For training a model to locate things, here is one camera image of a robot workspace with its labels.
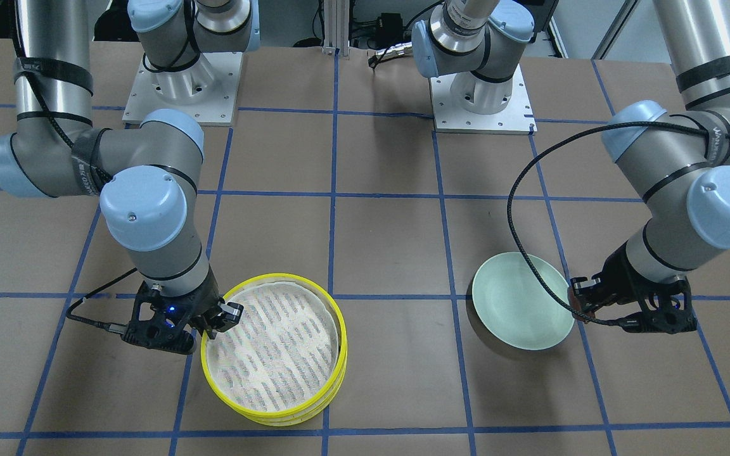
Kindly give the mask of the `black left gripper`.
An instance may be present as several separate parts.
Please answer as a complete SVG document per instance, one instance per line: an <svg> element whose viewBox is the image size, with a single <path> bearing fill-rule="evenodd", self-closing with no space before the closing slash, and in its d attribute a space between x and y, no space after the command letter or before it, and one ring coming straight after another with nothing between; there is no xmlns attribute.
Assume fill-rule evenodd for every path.
<svg viewBox="0 0 730 456"><path fill-rule="evenodd" d="M570 278L570 288L580 298L585 315L575 318L585 324L596 318L596 312L605 306L640 302L652 295L669 295L670 291L677 291L673 284L652 282L641 276L627 257L626 244L606 258L597 274L590 278Z"/></svg>

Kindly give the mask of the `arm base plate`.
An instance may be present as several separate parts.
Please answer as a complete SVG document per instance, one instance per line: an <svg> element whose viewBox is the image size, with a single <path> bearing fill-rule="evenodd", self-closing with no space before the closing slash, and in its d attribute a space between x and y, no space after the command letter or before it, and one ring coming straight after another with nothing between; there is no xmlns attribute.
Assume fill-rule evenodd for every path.
<svg viewBox="0 0 730 456"><path fill-rule="evenodd" d="M470 72L429 79L435 130L455 134L530 135L538 132L522 74L493 84Z"/></svg>
<svg viewBox="0 0 730 456"><path fill-rule="evenodd" d="M231 127L244 57L241 52L201 54L180 72L152 72L154 67L144 57L122 119L138 125L151 112L165 108L185 112L202 126Z"/></svg>

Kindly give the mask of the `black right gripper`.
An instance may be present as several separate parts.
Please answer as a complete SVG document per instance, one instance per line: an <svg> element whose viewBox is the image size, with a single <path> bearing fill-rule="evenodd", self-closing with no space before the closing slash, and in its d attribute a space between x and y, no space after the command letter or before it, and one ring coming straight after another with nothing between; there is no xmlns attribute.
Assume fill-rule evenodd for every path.
<svg viewBox="0 0 730 456"><path fill-rule="evenodd" d="M224 333L237 326L244 311L243 304L223 300L212 269L208 270L205 280L194 291L186 294L184 299L192 306L188 326L200 334L205 332L211 340L215 339L218 333Z"/></svg>

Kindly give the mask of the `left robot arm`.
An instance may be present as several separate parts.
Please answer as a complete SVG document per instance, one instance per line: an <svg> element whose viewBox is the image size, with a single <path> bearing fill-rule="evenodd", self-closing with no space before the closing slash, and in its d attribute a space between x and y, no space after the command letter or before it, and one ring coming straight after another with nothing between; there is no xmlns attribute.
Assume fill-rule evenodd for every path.
<svg viewBox="0 0 730 456"><path fill-rule="evenodd" d="M654 5L686 109L669 113L656 101L636 102L605 126L558 142L518 174L506 211L527 274L547 302L577 320L631 334L678 334L697 329L689 272L730 250L730 1ZM545 156L595 133L651 219L600 272L572 278L562 298L525 251L513 222L513 200Z"/></svg>

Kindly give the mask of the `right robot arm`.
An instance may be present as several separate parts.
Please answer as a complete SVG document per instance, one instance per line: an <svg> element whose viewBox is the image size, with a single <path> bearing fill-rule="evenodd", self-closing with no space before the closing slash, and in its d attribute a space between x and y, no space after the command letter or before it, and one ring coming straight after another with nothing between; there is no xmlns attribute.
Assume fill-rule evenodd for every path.
<svg viewBox="0 0 730 456"><path fill-rule="evenodd" d="M11 1L17 128L0 137L0 187L22 198L96 196L114 240L143 281L127 323L66 318L125 343L190 354L191 330L215 338L243 306L215 283L194 210L205 133L162 108L131 130L96 128L84 1Z"/></svg>

